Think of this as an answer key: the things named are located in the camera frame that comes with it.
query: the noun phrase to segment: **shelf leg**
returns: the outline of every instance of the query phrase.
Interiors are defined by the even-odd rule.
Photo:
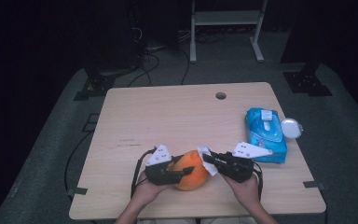
[[[196,52],[196,2],[195,0],[191,3],[191,39],[190,39],[190,62],[195,63],[197,61]]]
[[[261,53],[260,47],[258,47],[257,41],[258,41],[258,37],[260,36],[261,25],[263,24],[264,14],[266,12],[266,7],[267,7],[267,1],[268,0],[264,0],[263,6],[261,7],[260,14],[258,16],[257,26],[255,27],[255,36],[250,37],[252,48],[254,49],[255,52],[255,57],[257,58],[257,61],[259,63],[264,62],[264,57],[263,54]]]

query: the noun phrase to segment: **blue package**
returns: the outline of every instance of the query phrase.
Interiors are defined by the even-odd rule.
[[[253,158],[255,161],[284,163],[287,145],[281,122],[275,110],[253,107],[248,110],[245,126],[249,144],[272,150],[270,156]]]

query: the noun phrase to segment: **person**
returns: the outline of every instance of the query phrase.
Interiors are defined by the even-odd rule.
[[[263,207],[258,198],[258,184],[255,175],[242,183],[222,175],[228,185],[234,192],[235,198],[241,206],[253,217],[258,224],[276,224],[278,223]],[[158,195],[170,185],[156,186],[146,179],[145,171],[138,177],[138,185],[135,192],[123,212],[116,219],[116,224],[132,224],[137,220],[141,211],[152,203]]]

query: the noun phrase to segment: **gray carpet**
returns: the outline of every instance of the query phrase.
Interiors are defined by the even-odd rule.
[[[189,66],[184,84],[270,83],[286,117],[297,119],[304,126],[305,132],[297,142],[315,180],[326,187],[328,223],[358,223],[358,105],[339,76],[323,64],[316,76],[333,96],[309,97],[305,93],[292,93],[282,73],[298,71],[303,64],[279,63],[288,33],[260,35],[259,44],[266,59],[263,63],[256,61],[249,36],[226,35],[220,42],[198,44],[198,61]],[[188,54],[188,44],[181,47]],[[154,55],[159,58],[159,65],[149,73],[151,84],[180,85],[187,67],[185,54],[165,49]],[[156,62],[154,57],[145,56],[145,69],[152,68]],[[142,73],[138,69],[118,78],[115,87],[127,87]],[[103,105],[103,97],[74,101],[86,79],[84,70],[79,70],[63,90],[0,208],[0,223],[83,223],[68,216],[71,201],[65,191],[64,171],[76,148],[67,170],[68,186],[75,188],[92,137],[83,132],[84,124],[90,114],[100,113]],[[147,76],[132,84],[148,85]],[[280,223],[324,223],[324,214],[276,218]],[[113,223],[112,220],[96,222]]]

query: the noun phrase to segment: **white lid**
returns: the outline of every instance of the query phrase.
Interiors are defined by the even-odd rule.
[[[298,138],[303,132],[301,124],[295,119],[284,119],[281,126],[283,135],[288,138]]]

